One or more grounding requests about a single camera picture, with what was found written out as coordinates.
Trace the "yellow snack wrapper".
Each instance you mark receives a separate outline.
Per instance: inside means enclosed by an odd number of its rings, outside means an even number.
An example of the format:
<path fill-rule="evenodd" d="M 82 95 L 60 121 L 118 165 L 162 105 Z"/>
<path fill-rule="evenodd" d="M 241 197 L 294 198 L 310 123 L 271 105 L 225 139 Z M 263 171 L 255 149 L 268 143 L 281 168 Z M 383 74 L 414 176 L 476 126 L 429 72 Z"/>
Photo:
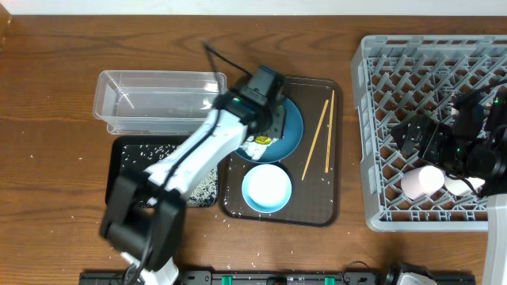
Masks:
<path fill-rule="evenodd" d="M 261 144 L 261 145 L 269 145 L 272 142 L 272 139 L 268 136 L 258 136 L 255 139 L 255 143 Z"/>

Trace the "dark blue plate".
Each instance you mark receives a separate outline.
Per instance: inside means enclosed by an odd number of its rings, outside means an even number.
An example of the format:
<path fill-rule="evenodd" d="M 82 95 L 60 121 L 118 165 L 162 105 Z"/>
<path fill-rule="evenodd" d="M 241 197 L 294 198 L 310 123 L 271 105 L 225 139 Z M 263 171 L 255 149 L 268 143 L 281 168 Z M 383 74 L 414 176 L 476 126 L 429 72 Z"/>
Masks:
<path fill-rule="evenodd" d="M 286 111 L 283 138 L 268 146 L 263 155 L 256 161 L 242 149 L 235 151 L 239 157 L 253 163 L 274 163 L 285 159 L 295 151 L 303 137 L 303 117 L 291 100 L 287 99 L 283 103 L 283 107 Z"/>

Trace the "white tissue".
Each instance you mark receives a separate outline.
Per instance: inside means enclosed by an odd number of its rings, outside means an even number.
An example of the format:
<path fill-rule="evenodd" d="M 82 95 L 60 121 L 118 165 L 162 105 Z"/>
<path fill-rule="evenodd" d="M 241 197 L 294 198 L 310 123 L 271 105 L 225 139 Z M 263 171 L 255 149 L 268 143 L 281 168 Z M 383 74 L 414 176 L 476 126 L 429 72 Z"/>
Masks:
<path fill-rule="evenodd" d="M 239 147 L 239 149 L 243 150 L 253 161 L 258 161 L 267 151 L 267 149 L 278 141 L 278 139 L 272 139 L 272 142 L 269 145 L 261 145 L 255 143 L 256 138 L 257 136 L 248 137 L 246 141 Z"/>

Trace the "white green cup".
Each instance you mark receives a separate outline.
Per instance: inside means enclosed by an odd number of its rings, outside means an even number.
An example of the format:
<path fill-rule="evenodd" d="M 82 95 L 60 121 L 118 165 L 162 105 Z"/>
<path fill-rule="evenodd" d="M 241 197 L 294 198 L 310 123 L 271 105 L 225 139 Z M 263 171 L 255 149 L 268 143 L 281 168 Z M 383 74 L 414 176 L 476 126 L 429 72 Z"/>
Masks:
<path fill-rule="evenodd" d="M 478 190 L 485 184 L 483 179 L 475 177 L 468 177 L 467 181 L 473 186 L 474 190 Z M 445 177 L 444 186 L 455 196 L 466 196 L 472 193 L 470 187 L 462 180 L 453 180 L 450 177 Z"/>

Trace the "pink cup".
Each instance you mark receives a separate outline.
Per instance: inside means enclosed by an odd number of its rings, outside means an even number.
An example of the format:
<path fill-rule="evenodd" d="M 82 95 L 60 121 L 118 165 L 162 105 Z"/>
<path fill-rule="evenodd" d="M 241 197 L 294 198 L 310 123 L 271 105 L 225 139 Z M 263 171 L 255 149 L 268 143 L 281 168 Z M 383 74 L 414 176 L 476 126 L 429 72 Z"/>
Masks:
<path fill-rule="evenodd" d="M 432 195 L 444 186 L 444 174 L 435 166 L 427 165 L 405 173 L 401 189 L 411 200 Z"/>

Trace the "light blue bowl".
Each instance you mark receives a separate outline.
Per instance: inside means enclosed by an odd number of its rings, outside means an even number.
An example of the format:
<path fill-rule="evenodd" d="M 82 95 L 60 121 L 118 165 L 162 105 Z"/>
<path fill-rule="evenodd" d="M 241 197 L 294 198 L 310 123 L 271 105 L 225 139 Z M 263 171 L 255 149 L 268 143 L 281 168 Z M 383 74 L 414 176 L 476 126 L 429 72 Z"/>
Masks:
<path fill-rule="evenodd" d="M 279 166 L 253 167 L 242 180 L 242 197 L 254 211 L 272 214 L 284 208 L 292 196 L 289 175 Z"/>

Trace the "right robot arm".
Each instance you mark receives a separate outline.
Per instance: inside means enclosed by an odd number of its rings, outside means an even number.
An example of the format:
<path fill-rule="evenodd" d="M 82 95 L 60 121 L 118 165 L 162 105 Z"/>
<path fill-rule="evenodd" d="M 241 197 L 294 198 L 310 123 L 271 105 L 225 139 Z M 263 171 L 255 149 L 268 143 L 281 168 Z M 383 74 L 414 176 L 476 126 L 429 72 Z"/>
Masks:
<path fill-rule="evenodd" d="M 461 180 L 485 181 L 479 198 L 486 199 L 488 244 L 482 282 L 506 283 L 506 91 L 496 93 L 488 113 L 480 104 L 482 93 L 503 86 L 500 80 L 458 97 L 458 112 L 449 126 L 429 116 L 416 115 L 392 127 L 391 135 L 404 153 L 418 150 L 418 157 Z"/>

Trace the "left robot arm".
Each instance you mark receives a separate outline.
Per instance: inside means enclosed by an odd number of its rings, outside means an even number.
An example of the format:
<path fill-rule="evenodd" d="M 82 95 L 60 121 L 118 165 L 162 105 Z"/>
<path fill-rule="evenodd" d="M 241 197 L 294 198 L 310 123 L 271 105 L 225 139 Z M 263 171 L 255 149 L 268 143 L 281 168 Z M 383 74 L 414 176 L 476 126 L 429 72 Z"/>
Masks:
<path fill-rule="evenodd" d="M 250 136 L 281 136 L 284 86 L 282 74 L 259 66 L 217 96 L 204 123 L 168 157 L 115 179 L 100 235 L 132 258 L 124 284 L 174 282 L 168 267 L 181 243 L 188 198 Z"/>

